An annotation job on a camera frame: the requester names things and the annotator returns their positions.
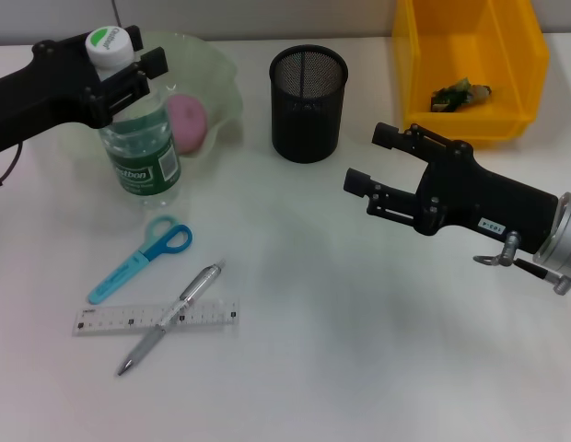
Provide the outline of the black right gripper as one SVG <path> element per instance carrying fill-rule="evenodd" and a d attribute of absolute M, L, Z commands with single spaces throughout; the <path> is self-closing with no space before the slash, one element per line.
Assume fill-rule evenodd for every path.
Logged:
<path fill-rule="evenodd" d="M 400 129 L 379 122 L 372 143 L 428 163 L 416 193 L 391 188 L 348 169 L 344 190 L 368 198 L 367 213 L 435 235 L 442 227 L 465 227 L 499 242 L 519 233 L 519 248 L 535 253 L 552 228 L 558 198 L 481 167 L 469 147 L 413 123 Z"/>

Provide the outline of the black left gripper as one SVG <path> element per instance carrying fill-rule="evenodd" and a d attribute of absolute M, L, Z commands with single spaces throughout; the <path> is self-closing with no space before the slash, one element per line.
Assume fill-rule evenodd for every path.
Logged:
<path fill-rule="evenodd" d="M 63 123 L 108 126 L 169 70 L 161 47 L 135 59 L 144 48 L 136 25 L 121 28 L 116 47 L 86 48 L 85 40 L 40 41 L 29 64 L 0 78 L 0 153 Z"/>

